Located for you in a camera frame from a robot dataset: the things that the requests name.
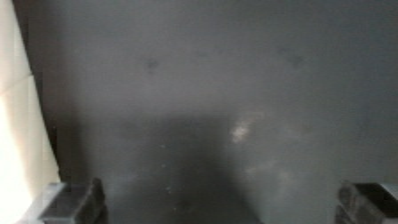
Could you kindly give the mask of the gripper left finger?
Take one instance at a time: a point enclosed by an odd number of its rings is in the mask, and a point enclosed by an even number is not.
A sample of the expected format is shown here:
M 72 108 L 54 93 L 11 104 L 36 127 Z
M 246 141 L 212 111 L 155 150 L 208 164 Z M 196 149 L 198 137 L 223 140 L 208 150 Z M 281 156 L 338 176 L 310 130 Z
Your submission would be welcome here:
M 24 224 L 109 224 L 102 180 L 50 183 L 24 214 Z

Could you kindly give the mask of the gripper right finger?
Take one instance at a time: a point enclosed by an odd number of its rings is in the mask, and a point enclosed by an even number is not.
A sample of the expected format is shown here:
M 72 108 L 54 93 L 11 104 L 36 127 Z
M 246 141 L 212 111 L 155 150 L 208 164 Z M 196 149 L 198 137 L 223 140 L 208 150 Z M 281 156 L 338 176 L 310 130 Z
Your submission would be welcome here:
M 335 224 L 398 224 L 397 184 L 342 184 Z

